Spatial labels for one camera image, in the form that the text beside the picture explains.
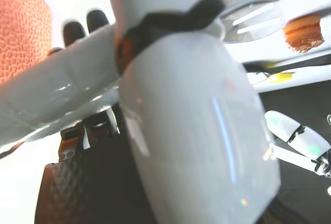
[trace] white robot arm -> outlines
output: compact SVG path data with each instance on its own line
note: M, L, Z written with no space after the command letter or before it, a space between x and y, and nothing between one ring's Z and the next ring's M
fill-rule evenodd
M303 155L275 146L276 157L330 178L331 145L321 135L277 111L266 112L265 118L275 136Z

